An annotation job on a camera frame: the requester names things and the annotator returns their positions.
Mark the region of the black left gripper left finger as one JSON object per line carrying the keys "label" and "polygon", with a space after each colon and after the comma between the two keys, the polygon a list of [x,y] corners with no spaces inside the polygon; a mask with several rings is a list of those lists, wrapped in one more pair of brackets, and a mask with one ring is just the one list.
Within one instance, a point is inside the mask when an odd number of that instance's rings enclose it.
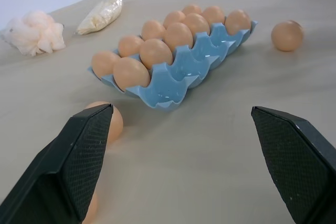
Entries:
{"label": "black left gripper left finger", "polygon": [[1,223],[82,223],[107,147],[113,114],[102,104],[73,115],[1,203]]}

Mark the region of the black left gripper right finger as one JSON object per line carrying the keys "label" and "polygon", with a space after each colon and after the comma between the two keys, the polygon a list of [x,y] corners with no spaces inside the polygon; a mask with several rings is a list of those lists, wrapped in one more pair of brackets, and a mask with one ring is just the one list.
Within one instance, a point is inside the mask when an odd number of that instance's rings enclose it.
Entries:
{"label": "black left gripper right finger", "polygon": [[255,106],[263,156],[295,223],[335,223],[335,147],[306,119]]}

